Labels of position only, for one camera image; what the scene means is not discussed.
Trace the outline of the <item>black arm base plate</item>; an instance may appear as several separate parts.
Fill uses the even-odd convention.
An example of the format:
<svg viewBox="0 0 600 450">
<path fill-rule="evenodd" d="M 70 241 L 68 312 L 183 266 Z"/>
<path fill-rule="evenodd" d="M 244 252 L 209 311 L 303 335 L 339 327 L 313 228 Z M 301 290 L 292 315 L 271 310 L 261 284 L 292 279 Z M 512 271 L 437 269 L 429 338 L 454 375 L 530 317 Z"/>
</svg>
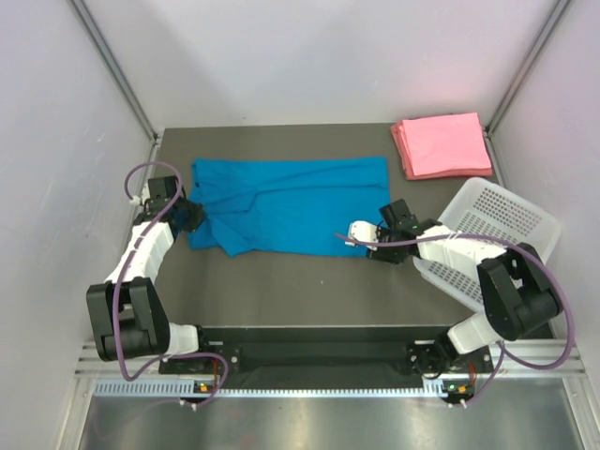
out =
<svg viewBox="0 0 600 450">
<path fill-rule="evenodd" d="M 227 389 L 369 389 L 417 387 L 423 376 L 469 380 L 492 370 L 487 347 L 447 364 L 433 348 L 441 325 L 206 327 L 202 348 L 210 358 L 162 363 L 161 375 L 227 373 Z"/>
</svg>

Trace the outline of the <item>aluminium frame rail front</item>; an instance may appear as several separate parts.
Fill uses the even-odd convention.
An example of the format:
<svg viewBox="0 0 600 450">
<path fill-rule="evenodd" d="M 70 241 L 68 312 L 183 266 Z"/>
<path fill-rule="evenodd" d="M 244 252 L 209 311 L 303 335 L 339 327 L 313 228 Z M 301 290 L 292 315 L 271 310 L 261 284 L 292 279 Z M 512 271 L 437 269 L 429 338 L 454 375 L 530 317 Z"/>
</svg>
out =
<svg viewBox="0 0 600 450">
<path fill-rule="evenodd" d="M 510 356 L 511 353 L 516 358 L 520 358 L 531 365 L 548 365 L 562 355 L 565 344 L 564 339 L 528 339 L 505 342 L 506 355 L 502 360 L 496 379 L 586 378 L 587 371 L 576 346 L 571 349 L 568 358 L 554 369 L 526 367 Z M 122 378 L 118 363 L 101 361 L 96 350 L 92 348 L 91 342 L 83 344 L 75 368 L 75 376 L 92 379 Z"/>
</svg>

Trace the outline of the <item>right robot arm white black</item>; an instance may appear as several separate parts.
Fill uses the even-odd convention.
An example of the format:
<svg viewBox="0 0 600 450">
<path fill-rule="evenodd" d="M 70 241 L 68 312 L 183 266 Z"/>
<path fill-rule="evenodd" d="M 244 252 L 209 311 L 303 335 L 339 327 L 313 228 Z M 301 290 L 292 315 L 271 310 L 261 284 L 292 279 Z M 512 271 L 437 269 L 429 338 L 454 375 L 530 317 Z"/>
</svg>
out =
<svg viewBox="0 0 600 450">
<path fill-rule="evenodd" d="M 437 263 L 478 286 L 481 310 L 434 340 L 444 368 L 460 370 L 474 351 L 523 338 L 563 313 L 563 292 L 531 245 L 456 232 L 434 219 L 420 221 L 403 200 L 381 208 L 380 214 L 378 225 L 355 221 L 349 227 L 349 238 L 366 247 L 368 258 Z"/>
</svg>

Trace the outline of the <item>aluminium corner post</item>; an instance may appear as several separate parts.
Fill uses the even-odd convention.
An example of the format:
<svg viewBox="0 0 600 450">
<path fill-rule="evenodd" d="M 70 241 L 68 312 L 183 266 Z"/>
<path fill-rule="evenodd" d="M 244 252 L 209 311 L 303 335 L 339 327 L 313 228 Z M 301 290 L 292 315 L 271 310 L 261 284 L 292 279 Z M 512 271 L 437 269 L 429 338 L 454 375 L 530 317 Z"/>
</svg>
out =
<svg viewBox="0 0 600 450">
<path fill-rule="evenodd" d="M 94 48 L 96 49 L 99 59 L 108 70 L 112 81 L 121 94 L 123 100 L 133 113 L 138 125 L 142 129 L 143 134 L 151 143 L 155 143 L 158 140 L 158 132 L 151 124 L 151 121 L 143 109 L 141 102 L 134 93 L 134 90 L 128 81 L 128 77 L 115 57 L 108 40 L 105 38 L 103 32 L 98 26 L 92 11 L 82 0 L 68 0 L 67 3 L 72 8 L 74 14 L 81 23 L 85 34 L 90 38 Z"/>
<path fill-rule="evenodd" d="M 517 65 L 517 69 L 502 94 L 499 104 L 484 127 L 487 137 L 491 138 L 500 126 L 519 92 L 533 73 L 545 48 L 574 4 L 575 1 L 573 0 L 556 0 L 552 2 L 549 12 L 533 37 L 532 43 L 529 45 L 521 62 Z"/>
</svg>

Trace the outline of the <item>blue t shirt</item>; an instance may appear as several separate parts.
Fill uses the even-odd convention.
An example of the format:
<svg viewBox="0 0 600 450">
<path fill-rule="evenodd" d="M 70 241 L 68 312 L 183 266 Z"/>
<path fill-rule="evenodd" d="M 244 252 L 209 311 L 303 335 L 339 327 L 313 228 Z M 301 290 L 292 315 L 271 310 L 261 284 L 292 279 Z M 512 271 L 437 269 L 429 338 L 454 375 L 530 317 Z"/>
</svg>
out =
<svg viewBox="0 0 600 450">
<path fill-rule="evenodd" d="M 199 158 L 191 166 L 189 198 L 203 207 L 189 234 L 192 250 L 221 248 L 361 258 L 340 236 L 356 220 L 380 221 L 390 203 L 385 157 L 301 161 Z"/>
</svg>

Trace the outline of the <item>folded pink t shirt stack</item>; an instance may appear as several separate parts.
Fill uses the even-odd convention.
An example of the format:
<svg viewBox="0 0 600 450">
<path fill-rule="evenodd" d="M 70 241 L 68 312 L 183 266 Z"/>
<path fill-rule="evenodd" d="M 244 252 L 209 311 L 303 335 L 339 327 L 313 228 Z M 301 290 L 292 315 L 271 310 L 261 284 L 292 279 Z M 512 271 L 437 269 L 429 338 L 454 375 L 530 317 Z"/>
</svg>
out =
<svg viewBox="0 0 600 450">
<path fill-rule="evenodd" d="M 475 112 L 403 119 L 390 131 L 402 169 L 411 181 L 493 174 Z"/>
</svg>

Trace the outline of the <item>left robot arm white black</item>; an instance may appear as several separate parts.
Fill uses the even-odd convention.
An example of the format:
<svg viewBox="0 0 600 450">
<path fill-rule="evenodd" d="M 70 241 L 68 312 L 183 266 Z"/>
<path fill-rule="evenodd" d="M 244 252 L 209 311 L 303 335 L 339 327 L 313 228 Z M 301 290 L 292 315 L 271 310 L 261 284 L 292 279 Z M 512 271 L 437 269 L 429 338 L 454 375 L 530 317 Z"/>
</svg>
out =
<svg viewBox="0 0 600 450">
<path fill-rule="evenodd" d="M 151 178 L 139 199 L 142 211 L 116 268 L 85 296 L 98 356 L 116 361 L 143 356 L 179 355 L 192 371 L 212 363 L 212 349 L 202 343 L 198 325 L 169 321 L 155 281 L 167 252 L 182 233 L 196 231 L 203 207 L 187 199 L 175 175 Z"/>
</svg>

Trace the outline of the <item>white perforated plastic basket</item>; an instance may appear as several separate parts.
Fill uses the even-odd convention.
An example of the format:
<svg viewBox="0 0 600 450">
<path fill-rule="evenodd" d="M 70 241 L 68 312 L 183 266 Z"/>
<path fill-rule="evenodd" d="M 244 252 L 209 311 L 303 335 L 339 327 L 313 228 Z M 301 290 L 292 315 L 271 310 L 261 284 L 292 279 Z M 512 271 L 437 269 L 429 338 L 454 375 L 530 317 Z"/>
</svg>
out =
<svg viewBox="0 0 600 450">
<path fill-rule="evenodd" d="M 559 221 L 542 208 L 483 178 L 465 182 L 439 221 L 449 229 L 494 236 L 514 244 L 527 243 L 546 262 L 561 235 Z M 483 299 L 476 280 L 437 262 L 414 259 L 423 279 L 479 312 Z"/>
</svg>

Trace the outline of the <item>left aluminium corner post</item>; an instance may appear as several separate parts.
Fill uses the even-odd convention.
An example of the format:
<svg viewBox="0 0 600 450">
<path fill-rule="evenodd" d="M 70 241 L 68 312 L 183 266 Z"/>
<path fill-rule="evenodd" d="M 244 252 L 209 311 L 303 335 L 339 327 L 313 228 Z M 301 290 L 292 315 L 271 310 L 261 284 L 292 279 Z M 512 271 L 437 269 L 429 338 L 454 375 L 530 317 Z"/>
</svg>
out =
<svg viewBox="0 0 600 450">
<path fill-rule="evenodd" d="M 128 81 L 128 77 L 115 57 L 108 40 L 105 38 L 103 32 L 98 26 L 92 11 L 82 0 L 68 0 L 67 3 L 72 8 L 74 14 L 81 23 L 85 34 L 90 38 L 94 48 L 96 49 L 99 59 L 108 70 L 112 81 L 121 94 L 123 100 L 133 113 L 138 125 L 142 129 L 143 134 L 151 143 L 155 143 L 158 140 L 158 132 L 151 124 L 151 121 L 143 109 L 141 102 L 134 93 L 134 90 Z"/>
</svg>

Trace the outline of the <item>right aluminium corner post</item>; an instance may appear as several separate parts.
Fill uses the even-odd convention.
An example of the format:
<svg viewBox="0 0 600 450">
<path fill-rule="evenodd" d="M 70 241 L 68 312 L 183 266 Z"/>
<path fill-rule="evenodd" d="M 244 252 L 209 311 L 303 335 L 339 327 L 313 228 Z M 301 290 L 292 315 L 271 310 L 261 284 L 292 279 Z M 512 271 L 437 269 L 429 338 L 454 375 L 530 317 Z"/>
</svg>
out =
<svg viewBox="0 0 600 450">
<path fill-rule="evenodd" d="M 532 43 L 529 45 L 521 62 L 517 65 L 517 69 L 502 94 L 499 104 L 484 127 L 487 137 L 491 138 L 500 126 L 519 92 L 533 73 L 545 48 L 574 4 L 575 1 L 573 0 L 556 0 L 552 2 L 549 12 L 533 37 Z"/>
</svg>

